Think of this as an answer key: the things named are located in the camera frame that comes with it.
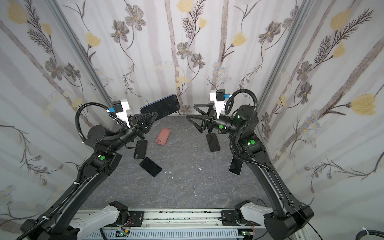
yellow flower pattern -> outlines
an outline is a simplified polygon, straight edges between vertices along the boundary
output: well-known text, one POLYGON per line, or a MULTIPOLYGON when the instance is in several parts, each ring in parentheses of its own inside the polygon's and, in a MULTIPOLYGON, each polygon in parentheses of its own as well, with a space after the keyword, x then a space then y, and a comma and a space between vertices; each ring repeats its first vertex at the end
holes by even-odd
POLYGON ((347 107, 359 115, 374 115, 376 113, 376 98, 372 93, 365 94, 357 97, 347 107))
POLYGON ((287 106, 287 97, 283 94, 280 96, 279 100, 277 100, 277 105, 282 104, 283 107, 287 106))
POLYGON ((181 12, 188 13, 192 10, 193 0, 180 0, 176 6, 181 12))
POLYGON ((8 7, 9 20, 18 24, 26 23, 27 16, 23 7, 13 0, 10 1, 9 3, 10 3, 8 7))
POLYGON ((242 33, 238 33, 234 37, 234 39, 232 41, 232 45, 234 45, 234 46, 241 46, 241 45, 243 45, 245 43, 246 40, 247 39, 245 38, 245 36, 242 33))
POLYGON ((72 106, 74 108, 77 108, 80 104, 83 103, 83 99, 82 98, 75 98, 73 101, 72 101, 72 106))
POLYGON ((87 33, 86 40, 88 45, 90 45, 91 47, 97 47, 98 45, 100 45, 101 42, 101 39, 97 38, 92 33, 87 33))
POLYGON ((177 77, 177 80, 179 82, 189 83, 189 78, 187 78, 185 76, 179 76, 179 77, 177 77))
POLYGON ((338 58, 341 57, 345 53, 344 44, 340 43, 339 46, 333 52, 333 57, 338 58))
POLYGON ((47 23, 42 23, 41 26, 43 27, 46 34, 48 34, 49 36, 52 35, 51 25, 49 25, 47 23))
POLYGON ((206 19, 200 17, 200 18, 199 18, 199 28, 203 28, 203 27, 205 27, 205 26, 207 25, 207 22, 208 22, 208 21, 207 21, 206 19))
POLYGON ((344 12, 336 14, 331 19, 331 28, 336 31, 342 28, 348 21, 349 16, 351 15, 351 9, 347 9, 344 12))

marble-pattern surface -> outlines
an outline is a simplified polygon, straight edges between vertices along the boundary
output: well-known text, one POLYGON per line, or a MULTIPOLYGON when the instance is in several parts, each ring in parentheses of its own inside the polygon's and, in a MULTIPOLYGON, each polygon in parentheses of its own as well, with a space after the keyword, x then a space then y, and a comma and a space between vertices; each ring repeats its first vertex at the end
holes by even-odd
POLYGON ((99 209, 118 200, 129 208, 224 208, 268 198, 244 164, 240 176, 228 171, 232 159, 227 134, 219 135, 221 150, 210 152, 206 131, 201 134, 184 116, 156 121, 146 134, 147 154, 162 167, 152 177, 134 159, 134 149, 121 149, 117 169, 91 194, 83 208, 99 209), (171 129, 166 145, 155 143, 160 130, 171 129))

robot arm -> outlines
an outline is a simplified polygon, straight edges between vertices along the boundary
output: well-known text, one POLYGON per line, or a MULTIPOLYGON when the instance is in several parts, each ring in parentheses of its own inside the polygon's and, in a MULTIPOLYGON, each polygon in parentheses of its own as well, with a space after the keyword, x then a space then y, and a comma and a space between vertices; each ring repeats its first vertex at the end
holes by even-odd
POLYGON ((233 139, 235 138, 233 134, 242 127, 239 140, 233 149, 255 174, 272 204, 271 209, 250 202, 240 204, 235 208, 237 221, 245 223, 245 220, 248 220, 263 225, 275 240, 283 240, 304 227, 307 221, 313 217, 313 211, 310 206, 301 205, 300 201, 289 191, 271 163, 264 145, 253 132, 258 124, 256 114, 254 116, 251 114, 253 106, 240 106, 233 117, 217 114, 212 103, 196 104, 194 108, 202 115, 190 115, 187 116, 187 119, 201 133, 205 129, 208 129, 208 133, 217 129, 219 134, 229 133, 229 139, 233 139), (204 112, 200 107, 208 107, 208 111, 204 112), (249 118, 251 120, 248 121, 247 126, 243 126, 249 118))
POLYGON ((116 216, 122 218, 122 224, 126 222, 127 211, 124 208, 118 209, 119 206, 108 206, 108 214, 105 214, 107 213, 105 211, 105 213, 95 213, 93 216, 88 216, 84 221, 88 221, 89 224, 95 223, 91 227, 87 223, 85 225, 82 222, 74 223, 72 218, 89 195, 118 166, 122 155, 116 151, 127 143, 133 142, 136 137, 144 139, 144 134, 149 132, 157 116, 158 113, 156 112, 137 114, 127 117, 128 122, 125 123, 116 116, 114 110, 111 111, 102 104, 86 103, 80 106, 75 117, 76 128, 83 142, 92 147, 94 152, 79 168, 75 182, 52 207, 41 214, 37 220, 28 219, 23 223, 21 230, 24 234, 17 239, 21 240, 28 236, 31 240, 76 240, 77 234, 79 234, 78 237, 81 237, 94 229, 111 224, 116 221, 116 216), (109 110, 110 117, 116 119, 122 128, 117 132, 112 132, 101 125, 97 125, 88 131, 87 138, 85 138, 79 125, 79 116, 81 111, 88 106, 99 106, 109 110))

gray flower pattern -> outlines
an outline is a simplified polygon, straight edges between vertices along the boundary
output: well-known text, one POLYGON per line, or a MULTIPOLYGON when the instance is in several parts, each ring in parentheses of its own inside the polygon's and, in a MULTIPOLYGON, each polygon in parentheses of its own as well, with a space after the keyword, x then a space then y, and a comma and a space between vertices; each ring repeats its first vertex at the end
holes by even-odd
POLYGON ((263 129, 265 138, 269 138, 269 134, 271 134, 271 132, 272 132, 271 127, 268 124, 266 124, 263 129))
POLYGON ((61 74, 64 73, 64 68, 61 65, 57 66, 56 61, 53 60, 53 58, 49 58, 49 61, 45 61, 45 69, 51 73, 52 79, 57 77, 57 79, 61 80, 63 78, 61 74))
POLYGON ((188 114, 188 113, 192 113, 192 107, 190 105, 183 105, 180 109, 180 112, 182 114, 188 114))
POLYGON ((265 114, 262 117, 262 122, 267 122, 268 118, 269 118, 269 115, 267 112, 265 112, 265 114))
POLYGON ((269 43, 272 42, 273 36, 278 35, 281 31, 280 29, 281 23, 275 23, 272 21, 268 27, 265 29, 266 33, 259 35, 259 43, 263 43, 265 40, 267 40, 269 43))
POLYGON ((125 21, 128 26, 135 25, 135 28, 138 31, 141 31, 141 26, 147 25, 147 23, 142 19, 144 12, 137 5, 133 5, 132 7, 130 4, 127 4, 125 11, 130 15, 125 17, 125 21))
POLYGON ((118 43, 120 39, 123 39, 126 42, 128 41, 126 34, 129 33, 129 29, 125 25, 125 22, 113 20, 112 28, 115 30, 115 33, 111 33, 111 37, 113 37, 115 42, 118 43))
POLYGON ((176 53, 177 55, 181 55, 181 59, 185 59, 185 57, 190 57, 192 56, 192 51, 188 50, 189 45, 187 42, 185 43, 179 43, 177 45, 178 52, 176 53))
POLYGON ((75 70, 74 69, 74 66, 70 63, 68 63, 65 67, 65 71, 67 73, 67 76, 69 77, 72 77, 73 81, 76 82, 76 77, 80 78, 81 75, 80 75, 80 71, 79 70, 75 70))
POLYGON ((295 6, 295 8, 291 10, 291 17, 286 18, 283 21, 283 24, 282 24, 283 28, 289 28, 292 25, 298 10, 299 10, 299 6, 295 6))
POLYGON ((305 82, 303 85, 300 87, 301 92, 297 94, 298 98, 301 98, 301 104, 307 103, 308 102, 308 94, 311 94, 312 90, 312 85, 310 85, 308 82, 305 82))
POLYGON ((308 79, 307 73, 311 71, 312 64, 309 64, 308 61, 305 61, 301 64, 301 68, 297 70, 297 81, 306 82, 308 79))
POLYGON ((193 62, 193 67, 197 67, 197 65, 200 67, 200 68, 203 68, 204 65, 205 65, 205 62, 202 62, 201 59, 203 59, 203 57, 201 57, 201 53, 199 54, 196 54, 194 53, 191 57, 191 61, 193 62))

